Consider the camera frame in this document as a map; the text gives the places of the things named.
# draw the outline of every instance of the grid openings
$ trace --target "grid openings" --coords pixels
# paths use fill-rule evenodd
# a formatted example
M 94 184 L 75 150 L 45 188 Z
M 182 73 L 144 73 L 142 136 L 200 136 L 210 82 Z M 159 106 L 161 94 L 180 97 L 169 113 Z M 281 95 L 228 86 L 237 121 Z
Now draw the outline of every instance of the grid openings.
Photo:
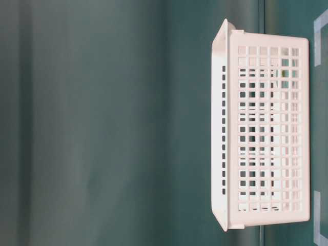
M 293 47 L 238 47 L 238 210 L 300 211 L 301 71 Z
M 226 123 L 227 123 L 227 103 L 226 103 L 226 67 L 222 66 L 222 194 L 226 194 L 226 157 L 227 157 L 227 148 L 226 148 Z

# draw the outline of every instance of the green background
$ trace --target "green background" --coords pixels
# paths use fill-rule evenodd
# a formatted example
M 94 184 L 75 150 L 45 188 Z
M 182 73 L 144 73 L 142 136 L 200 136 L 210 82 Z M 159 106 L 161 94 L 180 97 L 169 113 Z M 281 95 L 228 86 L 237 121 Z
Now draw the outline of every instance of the green background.
M 265 32 L 307 37 L 326 1 L 265 1 Z M 210 205 L 211 42 L 259 32 L 258 0 L 0 2 L 1 245 L 258 245 Z M 327 40 L 328 26 L 322 29 Z M 328 237 L 327 44 L 311 65 L 312 190 Z M 313 222 L 265 227 L 312 245 Z

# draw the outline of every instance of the basket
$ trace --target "basket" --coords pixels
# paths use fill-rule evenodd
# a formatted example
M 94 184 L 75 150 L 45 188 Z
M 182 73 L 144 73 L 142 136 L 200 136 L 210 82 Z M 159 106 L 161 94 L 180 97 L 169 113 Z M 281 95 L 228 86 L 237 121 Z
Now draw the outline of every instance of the basket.
M 211 106 L 212 211 L 223 230 L 309 220 L 308 40 L 225 19 Z

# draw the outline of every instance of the plastic basket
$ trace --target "plastic basket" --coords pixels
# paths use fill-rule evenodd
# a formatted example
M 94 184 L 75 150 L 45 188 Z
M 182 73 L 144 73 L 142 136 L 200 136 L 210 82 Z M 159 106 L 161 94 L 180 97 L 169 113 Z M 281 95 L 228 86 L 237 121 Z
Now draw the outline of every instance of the plastic basket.
M 308 40 L 224 20 L 211 105 L 212 211 L 223 230 L 309 220 Z

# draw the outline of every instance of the square hole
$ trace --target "square hole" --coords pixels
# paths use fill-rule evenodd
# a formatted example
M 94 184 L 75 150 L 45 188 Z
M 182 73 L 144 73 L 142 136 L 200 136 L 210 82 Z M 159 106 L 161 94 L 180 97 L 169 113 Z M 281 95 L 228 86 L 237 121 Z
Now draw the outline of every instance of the square hole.
M 299 96 L 299 92 L 292 92 L 292 100 L 299 100 L 301 99 Z
M 281 55 L 289 55 L 288 48 L 281 48 Z
M 298 133 L 298 125 L 292 125 L 292 133 Z
M 245 212 L 248 210 L 248 206 L 247 206 L 247 203 L 239 203 L 238 204 L 238 210 L 240 212 Z
M 271 166 L 272 167 L 279 167 L 280 166 L 280 159 L 279 158 L 271 158 Z
M 301 203 L 294 202 L 293 203 L 293 211 L 300 211 L 301 210 Z
M 260 114 L 260 121 L 269 121 L 268 114 Z
M 268 171 L 267 170 L 260 170 L 260 177 L 261 178 L 268 178 L 269 177 L 268 176 Z
M 281 132 L 282 133 L 288 133 L 288 125 L 281 125 Z
M 301 180 L 291 180 L 292 189 L 301 189 Z
M 274 145 L 280 144 L 280 136 L 271 136 L 270 142 Z
M 269 154 L 269 147 L 260 147 L 260 155 L 268 155 Z
M 281 77 L 288 78 L 289 77 L 289 70 L 281 70 Z
M 283 211 L 290 211 L 291 210 L 291 206 L 290 206 L 289 202 L 284 202 L 282 204 L 282 210 Z
M 249 136 L 249 142 L 255 142 L 256 138 L 255 136 Z
M 296 166 L 298 166 L 298 165 L 300 165 L 300 164 L 301 164 L 301 161 L 300 161 L 299 158 L 297 158 L 297 157 L 293 157 L 293 158 L 292 158 L 292 166 L 293 166 L 293 167 L 296 167 Z
M 246 58 L 240 57 L 238 59 L 238 65 L 240 65 L 240 66 L 246 66 Z
M 246 77 L 246 69 L 245 68 L 240 68 L 238 75 L 240 77 Z
M 260 91 L 260 98 L 266 98 L 266 92 Z
M 292 70 L 292 78 L 298 78 L 299 74 L 298 74 L 298 70 Z
M 299 191 L 293 191 L 292 192 L 292 199 L 293 200 L 299 200 L 299 199 L 301 199 L 301 193 Z
M 257 58 L 250 57 L 250 66 L 256 66 L 257 65 L 256 60 L 257 60 Z
M 270 96 L 271 96 L 271 98 L 272 99 L 280 99 L 280 96 L 279 96 L 279 91 L 272 91 L 271 93 L 270 93 Z
M 260 88 L 267 88 L 267 82 L 265 80 L 260 80 Z
M 249 173 L 249 176 L 250 177 L 256 177 L 256 171 L 250 171 L 250 173 Z
M 288 114 L 281 114 L 281 121 L 282 122 L 288 122 L 289 115 Z
M 240 91 L 239 92 L 239 98 L 246 98 L 246 92 Z
M 249 97 L 250 98 L 255 98 L 256 94 L 255 94 L 255 91 L 250 91 L 249 92 Z
M 245 88 L 246 87 L 246 80 L 238 80 L 239 88 Z
M 280 132 L 279 125 L 272 125 L 272 126 L 270 126 L 270 132 L 272 132 L 272 133 L 279 133 Z
M 269 204 L 268 203 L 261 203 L 261 211 L 262 212 L 268 212 L 269 209 Z
M 249 147 L 249 154 L 250 155 L 255 155 L 256 154 L 256 147 Z
M 299 61 L 298 61 L 298 59 L 292 59 L 292 66 L 293 67 L 299 67 Z
M 257 55 L 257 47 L 250 46 L 250 55 Z
M 246 142 L 245 136 L 239 136 L 239 142 Z
M 238 104 L 238 109 L 239 110 L 246 110 L 246 102 L 240 102 L 239 104 Z
M 299 56 L 299 49 L 298 48 L 292 48 L 292 56 Z
M 239 166 L 244 167 L 244 166 L 246 166 L 246 159 L 245 158 L 239 158 L 238 163 L 239 163 Z
M 283 80 L 281 82 L 281 88 L 282 89 L 288 89 L 288 85 L 289 85 L 288 81 Z
M 260 69 L 260 77 L 267 77 L 268 71 L 267 69 Z
M 249 163 L 250 163 L 250 167 L 254 167 L 254 166 L 256 166 L 256 159 L 255 158 L 250 158 L 250 160 L 249 160 Z
M 280 115 L 279 114 L 270 114 L 270 121 L 271 122 L 280 122 Z
M 271 177 L 272 178 L 280 178 L 280 169 L 272 169 Z
M 289 189 L 289 187 L 290 187 L 289 180 L 283 180 L 283 181 L 282 181 L 282 187 L 283 187 L 284 189 Z
M 241 181 L 239 182 L 239 187 L 240 187 L 240 188 L 246 188 L 246 180 L 241 180 Z
M 280 204 L 279 203 L 271 204 L 271 211 L 280 211 Z
M 289 178 L 290 172 L 289 169 L 282 169 L 282 176 L 284 178 Z
M 282 163 L 283 166 L 289 166 L 289 159 L 283 157 L 283 158 L 281 159 L 281 163 Z
M 278 55 L 278 48 L 277 47 L 271 47 L 270 48 L 270 55 Z
M 288 91 L 283 91 L 281 93 L 281 99 L 282 100 L 288 100 L 289 99 L 289 92 Z
M 258 203 L 250 203 L 250 210 L 253 212 L 258 212 Z
M 280 110 L 280 105 L 278 102 L 272 102 L 270 103 L 270 110 L 272 111 L 279 111 Z
M 280 148 L 279 147 L 271 147 L 271 154 L 272 155 L 280 155 Z
M 292 111 L 298 111 L 299 110 L 299 104 L 296 103 L 296 102 L 293 102 L 291 108 L 292 108 Z
M 268 200 L 269 199 L 269 194 L 267 191 L 261 191 L 260 192 L 260 199 L 261 200 Z
M 251 201 L 257 200 L 257 195 L 256 195 L 256 192 L 255 191 L 251 191 L 250 192 L 250 200 Z
M 239 132 L 246 132 L 246 125 L 240 125 Z
M 280 189 L 280 180 L 271 180 L 271 187 L 273 189 Z
M 260 136 L 260 143 L 261 144 L 267 144 L 268 143 L 268 137 L 267 136 Z
M 271 199 L 272 200 L 280 200 L 281 199 L 280 191 L 272 191 L 271 192 Z
M 268 188 L 268 181 L 267 180 L 261 180 L 260 181 L 260 188 L 261 189 L 267 189 Z
M 255 102 L 250 102 L 248 104 L 248 106 L 249 106 L 249 110 L 256 110 L 256 103 Z
M 282 155 L 289 155 L 289 147 L 281 147 Z
M 267 55 L 268 48 L 267 47 L 260 47 L 260 55 Z
M 281 65 L 283 67 L 288 67 L 289 66 L 289 60 L 288 59 L 281 59 Z
M 289 143 L 289 138 L 288 136 L 281 136 L 281 143 L 283 145 L 287 145 Z
M 249 87 L 250 88 L 255 88 L 255 81 L 254 80 L 250 80 Z
M 256 121 L 256 114 L 249 114 L 249 121 Z
M 250 126 L 250 127 L 249 127 L 249 132 L 255 132 L 255 131 L 256 131 L 255 126 Z
M 267 65 L 268 65 L 268 59 L 260 58 L 260 66 L 267 66 Z
M 270 59 L 270 65 L 272 67 L 278 67 L 279 66 L 279 60 L 277 58 L 271 58 Z
M 238 54 L 239 55 L 246 55 L 246 47 L 245 46 L 239 46 L 238 47 Z
M 277 78 L 277 77 L 279 77 L 279 70 L 278 69 L 271 69 L 270 70 L 270 77 L 271 78 Z
M 246 177 L 246 171 L 245 170 L 240 170 L 239 171 L 239 177 Z
M 246 191 L 238 192 L 238 199 L 239 200 L 247 200 L 247 193 L 246 193 Z
M 268 126 L 267 125 L 260 125 L 260 132 L 268 133 Z
M 256 181 L 250 180 L 250 188 L 255 188 L 255 187 L 256 187 Z
M 269 159 L 268 158 L 260 158 L 260 166 L 268 167 L 269 166 Z
M 265 102 L 261 102 L 260 103 L 260 110 L 267 110 L 267 108 L 268 108 L 268 104 L 267 103 L 265 103 Z
M 284 103 L 282 102 L 281 103 L 281 110 L 282 111 L 288 111 L 289 110 L 288 105 L 289 105 L 288 102 L 284 102 Z
M 271 81 L 271 88 L 272 88 L 272 89 L 278 89 L 278 88 L 279 88 L 279 86 L 278 86 L 278 81 L 276 81 L 276 80 L 272 80 L 272 81 Z
M 289 200 L 290 196 L 289 196 L 289 192 L 288 191 L 283 191 L 282 192 L 282 199 L 283 200 Z
M 239 155 L 246 155 L 246 147 L 239 147 L 238 148 Z

